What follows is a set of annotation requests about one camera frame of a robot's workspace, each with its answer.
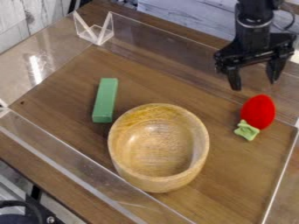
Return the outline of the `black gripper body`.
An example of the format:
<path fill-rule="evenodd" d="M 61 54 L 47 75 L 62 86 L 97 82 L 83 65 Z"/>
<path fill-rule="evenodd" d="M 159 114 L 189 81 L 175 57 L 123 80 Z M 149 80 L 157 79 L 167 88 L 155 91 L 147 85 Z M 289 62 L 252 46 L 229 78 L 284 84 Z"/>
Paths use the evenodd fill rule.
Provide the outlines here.
<path fill-rule="evenodd" d="M 297 36 L 292 33 L 272 33 L 270 43 L 265 49 L 248 50 L 236 38 L 233 42 L 214 54 L 216 67 L 224 74 L 229 67 L 242 67 L 261 62 L 268 63 L 269 58 L 288 58 L 296 54 L 294 42 Z"/>

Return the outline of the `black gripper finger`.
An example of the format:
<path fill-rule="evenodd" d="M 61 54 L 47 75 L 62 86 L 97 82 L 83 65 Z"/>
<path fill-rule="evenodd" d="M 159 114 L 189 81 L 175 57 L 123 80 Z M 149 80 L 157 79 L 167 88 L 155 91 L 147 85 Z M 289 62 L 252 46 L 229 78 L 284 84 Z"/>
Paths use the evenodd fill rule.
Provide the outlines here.
<path fill-rule="evenodd" d="M 269 58 L 266 63 L 266 74 L 270 83 L 274 84 L 286 67 L 288 58 Z"/>
<path fill-rule="evenodd" d="M 242 82 L 241 82 L 241 76 L 240 76 L 240 69 L 234 66 L 229 67 L 228 76 L 229 76 L 229 83 L 230 83 L 232 89 L 236 91 L 241 91 Z"/>

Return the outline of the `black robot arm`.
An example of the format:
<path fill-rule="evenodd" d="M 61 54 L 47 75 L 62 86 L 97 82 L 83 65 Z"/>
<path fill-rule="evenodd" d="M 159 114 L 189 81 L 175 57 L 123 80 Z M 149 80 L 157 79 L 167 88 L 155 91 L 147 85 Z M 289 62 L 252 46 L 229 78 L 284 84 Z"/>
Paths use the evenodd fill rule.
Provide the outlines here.
<path fill-rule="evenodd" d="M 285 0 L 238 0 L 236 5 L 236 38 L 214 54 L 216 68 L 229 77 L 232 89 L 242 90 L 240 69 L 266 62 L 266 75 L 274 84 L 296 53 L 297 36 L 272 32 L 276 11 Z"/>

